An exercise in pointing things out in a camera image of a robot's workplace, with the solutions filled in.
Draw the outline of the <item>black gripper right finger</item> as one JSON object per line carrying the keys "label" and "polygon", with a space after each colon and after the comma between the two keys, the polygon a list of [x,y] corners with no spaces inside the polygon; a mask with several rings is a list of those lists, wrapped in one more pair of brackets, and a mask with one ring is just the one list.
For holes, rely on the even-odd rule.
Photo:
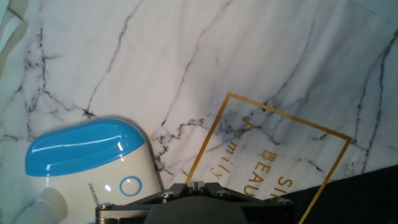
{"label": "black gripper right finger", "polygon": [[267,207],[267,208],[294,208],[295,202],[292,200],[276,197],[267,200],[261,200],[246,194],[242,194],[235,190],[222,187],[217,182],[204,183],[200,187],[203,196],[212,197],[215,199],[233,202],[240,207]]}

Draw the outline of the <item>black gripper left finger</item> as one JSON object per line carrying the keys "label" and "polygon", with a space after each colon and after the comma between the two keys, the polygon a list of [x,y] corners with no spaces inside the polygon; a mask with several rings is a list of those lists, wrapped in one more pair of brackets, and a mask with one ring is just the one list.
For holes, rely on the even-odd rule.
{"label": "black gripper left finger", "polygon": [[173,184],[169,189],[155,193],[135,202],[125,205],[103,203],[98,209],[196,209],[197,198],[191,194],[192,188],[187,184]]}

